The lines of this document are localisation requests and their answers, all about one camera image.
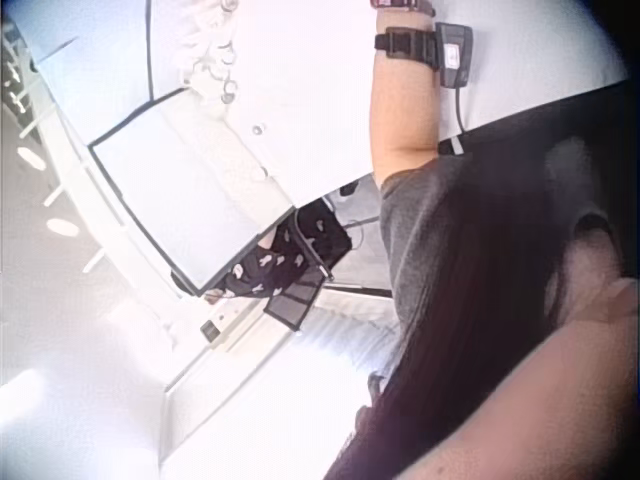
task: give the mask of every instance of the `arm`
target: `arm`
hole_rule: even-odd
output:
[[[637,388],[637,283],[622,280],[526,359],[400,478],[588,479],[606,464]]]
[[[392,26],[430,31],[433,21],[416,12],[379,12],[378,33]],[[419,168],[436,157],[438,88],[438,76],[428,66],[376,52],[370,128],[378,185],[394,173]]]

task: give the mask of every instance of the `dark hair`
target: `dark hair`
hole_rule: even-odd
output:
[[[552,215],[544,155],[495,153],[480,149],[465,164],[422,229],[421,241],[439,245],[437,267],[384,393],[326,479],[401,473],[553,330],[557,306],[545,309],[545,293],[567,231]]]

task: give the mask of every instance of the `woman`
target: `woman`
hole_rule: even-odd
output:
[[[379,13],[388,26],[433,28]],[[597,478],[632,424],[638,302],[588,142],[438,157],[438,84],[377,53],[372,158],[407,340],[326,478]]]

